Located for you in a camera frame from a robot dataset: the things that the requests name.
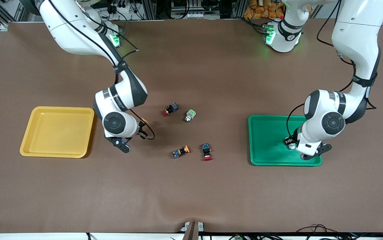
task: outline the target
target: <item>green tray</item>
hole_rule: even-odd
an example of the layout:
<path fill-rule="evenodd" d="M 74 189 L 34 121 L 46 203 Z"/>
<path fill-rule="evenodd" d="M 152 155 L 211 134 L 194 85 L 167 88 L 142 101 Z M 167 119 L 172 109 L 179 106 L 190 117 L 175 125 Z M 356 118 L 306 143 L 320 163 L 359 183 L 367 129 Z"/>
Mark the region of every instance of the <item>green tray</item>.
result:
<path fill-rule="evenodd" d="M 288 116 L 252 115 L 249 124 L 251 163 L 255 166 L 316 167 L 322 164 L 321 156 L 304 161 L 300 152 L 288 149 L 282 142 L 288 132 Z M 305 121 L 304 116 L 291 116 L 289 130 L 293 132 Z"/>

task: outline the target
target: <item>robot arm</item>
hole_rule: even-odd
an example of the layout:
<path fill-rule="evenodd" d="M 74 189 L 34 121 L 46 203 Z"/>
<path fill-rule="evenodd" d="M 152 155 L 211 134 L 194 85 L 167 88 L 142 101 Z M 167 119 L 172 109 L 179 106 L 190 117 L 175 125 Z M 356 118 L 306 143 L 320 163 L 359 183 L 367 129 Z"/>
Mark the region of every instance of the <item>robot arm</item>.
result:
<path fill-rule="evenodd" d="M 282 0 L 286 6 L 284 18 L 280 22 L 272 21 L 272 26 L 266 44 L 280 53 L 291 51 L 298 44 L 301 30 L 310 15 L 306 5 L 321 5 L 332 3 L 335 0 Z"/>
<path fill-rule="evenodd" d="M 332 43 L 339 53 L 355 63 L 356 73 L 350 92 L 316 90 L 305 100 L 307 121 L 292 137 L 304 160 L 325 152 L 322 141 L 336 137 L 345 124 L 365 114 L 369 92 L 377 77 L 380 58 L 377 36 L 382 21 L 383 0 L 345 1 L 334 27 Z"/>
<path fill-rule="evenodd" d="M 105 137 L 123 152 L 126 143 L 136 134 L 146 138 L 143 122 L 138 123 L 125 111 L 139 106 L 147 99 L 147 89 L 132 72 L 118 50 L 103 32 L 96 32 L 86 20 L 89 13 L 76 0 L 36 0 L 49 32 L 65 51 L 79 55 L 100 55 L 113 65 L 116 82 L 95 94 L 94 110 L 102 120 Z"/>

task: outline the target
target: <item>electrical cable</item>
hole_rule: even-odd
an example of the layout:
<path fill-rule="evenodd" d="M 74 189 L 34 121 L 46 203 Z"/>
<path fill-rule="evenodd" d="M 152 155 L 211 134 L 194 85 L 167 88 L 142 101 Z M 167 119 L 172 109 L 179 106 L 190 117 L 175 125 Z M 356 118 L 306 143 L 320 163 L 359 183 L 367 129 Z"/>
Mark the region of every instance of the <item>electrical cable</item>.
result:
<path fill-rule="evenodd" d="M 293 143 L 296 143 L 296 142 L 295 142 L 295 140 L 292 138 L 291 132 L 289 132 L 289 125 L 288 125 L 288 123 L 289 123 L 289 118 L 291 117 L 292 113 L 293 113 L 296 109 L 298 109 L 299 107 L 301 107 L 301 106 L 304 106 L 304 103 L 302 103 L 302 104 L 296 106 L 296 107 L 289 113 L 288 118 L 286 118 L 286 130 L 288 131 L 289 138 L 293 141 Z"/>
<path fill-rule="evenodd" d="M 209 5 L 205 5 L 205 3 L 207 3 L 208 1 L 209 0 L 202 0 L 202 3 L 200 4 L 200 6 L 206 11 L 217 11 L 219 7 L 221 6 L 221 1 L 219 1 L 218 6 L 211 8 Z"/>
<path fill-rule="evenodd" d="M 131 4 L 132 9 L 134 10 L 134 13 L 141 18 L 141 20 L 145 20 L 144 17 L 141 15 L 141 13 L 138 10 L 137 4 L 135 0 L 129 0 L 129 3 Z"/>
<path fill-rule="evenodd" d="M 132 51 L 130 51 L 130 52 L 128 52 L 128 53 L 126 53 L 124 56 L 122 56 L 122 58 L 119 60 L 119 63 L 121 63 L 129 54 L 131 54 L 131 53 L 136 53 L 136 52 L 138 52 L 139 51 L 139 49 L 131 42 L 131 41 L 129 41 L 126 37 L 124 37 L 123 36 L 123 34 L 120 34 L 118 31 L 116 31 L 116 30 L 114 30 L 114 29 L 112 29 L 112 28 L 110 28 L 110 27 L 108 27 L 108 26 L 103 26 L 102 24 L 100 24 L 100 23 L 98 23 L 97 21 L 95 21 L 95 20 L 93 20 L 90 16 L 89 16 L 89 14 L 85 14 L 90 20 L 92 20 L 94 23 L 96 23 L 96 24 L 98 24 L 98 25 L 100 25 L 100 26 L 102 26 L 102 27 L 106 27 L 106 28 L 108 28 L 108 29 L 110 29 L 110 30 L 112 30 L 113 32 L 115 32 L 115 33 L 117 33 L 118 35 L 120 35 L 121 37 L 123 37 L 123 39 L 125 39 L 132 47 L 134 47 L 135 48 L 135 50 L 132 50 Z"/>
<path fill-rule="evenodd" d="M 97 47 L 99 47 L 109 58 L 110 58 L 110 61 L 112 62 L 113 66 L 115 66 L 114 64 L 114 61 L 113 59 L 111 58 L 111 56 L 108 54 L 108 52 L 101 46 L 99 45 L 97 42 L 95 42 L 94 40 L 92 40 L 90 37 L 88 37 L 86 34 L 84 34 L 83 32 L 81 32 L 79 29 L 77 29 L 77 27 L 75 27 L 73 24 L 71 24 L 60 12 L 59 10 L 56 8 L 56 6 L 54 5 L 54 3 L 52 2 L 52 0 L 48 0 L 49 3 L 51 4 L 51 6 L 54 8 L 54 10 L 57 12 L 57 14 L 66 22 L 68 23 L 69 26 L 71 26 L 74 30 L 76 30 L 77 32 L 79 32 L 81 35 L 83 35 L 85 38 L 87 38 L 89 41 L 91 41 L 92 43 L 94 43 Z"/>
<path fill-rule="evenodd" d="M 345 61 L 345 60 L 342 59 L 342 58 L 339 58 L 339 59 L 341 59 L 341 61 L 343 61 L 344 63 L 346 63 L 346 64 L 348 64 L 348 65 L 353 65 L 351 62 Z"/>
<path fill-rule="evenodd" d="M 377 107 L 374 106 L 374 105 L 370 102 L 369 98 L 365 98 L 365 100 L 366 100 L 366 102 L 371 106 L 371 108 L 367 108 L 366 110 L 377 109 Z"/>
<path fill-rule="evenodd" d="M 353 76 L 354 76 L 354 75 L 356 75 L 356 64 L 354 64 L 353 60 L 350 59 L 350 61 L 351 61 L 351 65 L 353 65 Z M 350 82 L 344 88 L 339 90 L 339 92 L 342 92 L 345 89 L 347 89 L 352 83 L 353 83 L 353 79 L 351 79 Z"/>
<path fill-rule="evenodd" d="M 326 44 L 326 45 L 329 45 L 329 46 L 331 46 L 331 47 L 333 47 L 333 44 L 330 44 L 330 43 L 328 43 L 328 42 L 325 42 L 325 41 L 321 40 L 321 39 L 319 38 L 319 35 L 320 35 L 320 32 L 322 32 L 322 29 L 324 28 L 324 26 L 326 25 L 326 23 L 329 21 L 329 19 L 330 19 L 330 17 L 332 16 L 332 14 L 335 12 L 335 9 L 336 9 L 336 7 L 339 5 L 339 3 L 340 3 L 340 0 L 338 0 L 338 2 L 336 3 L 335 7 L 334 7 L 333 10 L 332 10 L 332 12 L 330 13 L 329 17 L 327 17 L 325 23 L 322 25 L 322 27 L 320 28 L 319 32 L 318 32 L 317 35 L 316 35 L 316 39 L 317 39 L 319 42 L 324 43 L 324 44 Z"/>
<path fill-rule="evenodd" d="M 86 15 L 86 17 L 88 17 L 92 22 L 94 22 L 94 23 L 96 23 L 96 24 L 98 24 L 98 25 L 100 25 L 100 26 L 102 26 L 102 27 L 105 27 L 105 28 L 107 28 L 107 29 L 110 29 L 110 30 L 112 30 L 113 32 L 117 33 L 118 35 L 120 35 L 121 37 L 123 37 L 123 39 L 125 39 L 125 40 L 126 40 L 132 47 L 134 47 L 135 50 L 138 50 L 138 51 L 139 51 L 139 49 L 138 49 L 133 43 L 131 43 L 131 41 L 129 41 L 126 37 L 124 37 L 123 34 L 119 33 L 118 31 L 116 31 L 116 30 L 114 30 L 114 29 L 112 29 L 112 28 L 110 28 L 110 27 L 108 27 L 108 26 L 104 26 L 103 24 L 98 23 L 97 21 L 93 20 L 93 19 L 89 16 L 89 14 L 86 13 L 85 15 Z"/>
<path fill-rule="evenodd" d="M 342 0 L 339 0 L 339 4 L 338 4 L 338 8 L 336 9 L 336 16 L 335 16 L 335 22 L 334 22 L 334 26 L 336 24 L 336 21 L 338 20 L 338 15 L 339 15 L 339 9 L 341 8 L 341 1 Z"/>
<path fill-rule="evenodd" d="M 111 4 L 110 4 L 109 2 L 107 2 L 107 0 L 104 0 L 104 2 L 106 2 L 106 3 L 109 5 L 108 7 L 111 6 Z M 128 19 L 125 17 L 125 15 L 123 15 L 121 12 L 119 12 L 119 11 L 117 10 L 117 8 L 116 8 L 116 12 L 117 12 L 118 14 L 122 15 L 122 17 L 125 18 L 126 22 L 128 21 Z"/>
<path fill-rule="evenodd" d="M 138 116 L 138 114 L 136 114 L 132 109 L 129 109 L 129 111 L 131 111 L 135 116 L 137 116 L 137 118 L 139 118 L 139 120 L 141 120 L 147 127 L 148 129 L 150 129 L 151 133 L 153 134 L 153 137 L 152 138 L 149 138 L 149 137 L 145 137 L 145 139 L 148 139 L 148 140 L 153 140 L 156 138 L 156 134 L 154 133 L 153 129 L 151 129 L 151 127 L 148 125 L 147 121 L 145 121 L 144 119 L 142 119 L 140 116 Z"/>
<path fill-rule="evenodd" d="M 267 35 L 266 33 L 264 33 L 264 32 L 260 32 L 260 31 L 258 31 L 258 29 L 255 28 L 255 27 L 260 27 L 260 28 L 262 28 L 262 26 L 263 26 L 265 23 L 263 23 L 263 24 L 261 24 L 261 25 L 258 25 L 258 24 L 252 23 L 250 19 L 249 19 L 249 20 L 246 20 L 245 18 L 242 18 L 242 17 L 235 17 L 235 18 L 240 19 L 240 20 L 244 21 L 245 23 L 247 23 L 248 25 L 252 26 L 252 28 L 255 30 L 255 32 L 257 32 L 257 33 L 259 33 L 259 34 L 261 34 L 261 35 Z"/>
<path fill-rule="evenodd" d="M 165 2 L 165 14 L 167 15 L 167 17 L 169 18 L 169 19 L 176 19 L 176 18 L 173 18 L 172 17 L 172 15 L 171 15 L 171 13 L 169 13 L 169 2 L 170 2 L 171 0 L 166 0 L 166 2 Z M 185 16 L 187 16 L 187 14 L 188 14 L 188 12 L 190 11 L 190 0 L 184 0 L 184 2 L 185 2 L 185 8 L 184 8 L 184 13 L 183 13 L 183 15 L 182 15 L 182 17 L 180 17 L 180 18 L 178 18 L 178 19 L 183 19 L 183 18 L 185 18 Z"/>

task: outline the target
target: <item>yellow tray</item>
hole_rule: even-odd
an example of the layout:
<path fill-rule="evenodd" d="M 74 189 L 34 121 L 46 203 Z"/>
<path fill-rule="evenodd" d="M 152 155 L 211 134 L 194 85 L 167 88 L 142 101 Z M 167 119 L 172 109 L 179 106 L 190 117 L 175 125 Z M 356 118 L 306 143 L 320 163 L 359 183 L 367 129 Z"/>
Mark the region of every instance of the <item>yellow tray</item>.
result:
<path fill-rule="evenodd" d="M 36 107 L 19 152 L 27 157 L 81 158 L 94 121 L 92 108 Z"/>

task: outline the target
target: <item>brown table surface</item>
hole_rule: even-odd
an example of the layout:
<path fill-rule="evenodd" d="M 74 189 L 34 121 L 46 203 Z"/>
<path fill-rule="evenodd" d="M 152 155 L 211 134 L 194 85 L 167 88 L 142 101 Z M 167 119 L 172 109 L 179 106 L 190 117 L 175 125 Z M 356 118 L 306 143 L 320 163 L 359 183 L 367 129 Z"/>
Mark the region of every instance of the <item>brown table surface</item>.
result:
<path fill-rule="evenodd" d="M 43 23 L 0 33 L 0 232 L 172 232 L 190 220 L 206 231 L 295 231 L 320 223 L 337 231 L 383 231 L 382 58 L 371 92 L 378 109 L 328 141 L 320 167 L 255 167 L 247 119 L 286 115 L 313 90 L 338 90 L 352 67 L 315 35 L 309 20 L 295 49 L 276 53 L 240 20 L 133 22 L 140 48 L 127 61 L 147 86 L 135 110 L 156 140 L 134 138 L 123 154 L 98 120 L 83 159 L 23 157 L 36 106 L 92 107 L 114 73 L 100 56 L 64 52 Z M 332 25 L 321 38 L 329 40 Z M 130 50 L 125 47 L 122 52 Z M 179 112 L 164 117 L 172 102 Z M 197 112 L 191 123 L 183 113 Z M 214 159 L 202 160 L 210 143 Z M 189 145 L 173 160 L 170 152 Z"/>

